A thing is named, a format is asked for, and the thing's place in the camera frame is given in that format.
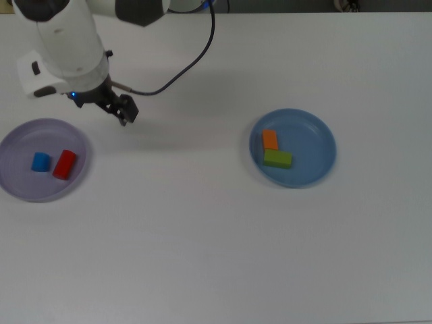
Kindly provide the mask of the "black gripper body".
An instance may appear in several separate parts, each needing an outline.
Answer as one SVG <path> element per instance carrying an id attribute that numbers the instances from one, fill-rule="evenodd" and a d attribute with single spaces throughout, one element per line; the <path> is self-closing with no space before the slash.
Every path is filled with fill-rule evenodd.
<path id="1" fill-rule="evenodd" d="M 116 112 L 122 104 L 122 100 L 113 92 L 111 76 L 96 88 L 86 92 L 71 91 L 68 98 L 73 100 L 77 107 L 82 108 L 84 104 L 95 104 L 105 112 Z"/>

